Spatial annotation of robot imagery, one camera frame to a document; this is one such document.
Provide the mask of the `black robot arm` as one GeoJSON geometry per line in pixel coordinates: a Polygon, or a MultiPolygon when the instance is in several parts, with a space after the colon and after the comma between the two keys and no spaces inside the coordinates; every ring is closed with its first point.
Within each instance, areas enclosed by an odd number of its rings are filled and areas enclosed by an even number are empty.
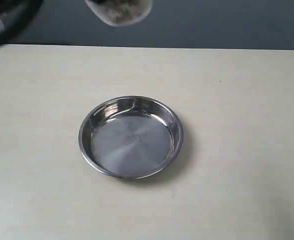
{"type": "Polygon", "coordinates": [[[43,3],[43,0],[0,0],[0,47],[32,23],[43,3]]]}

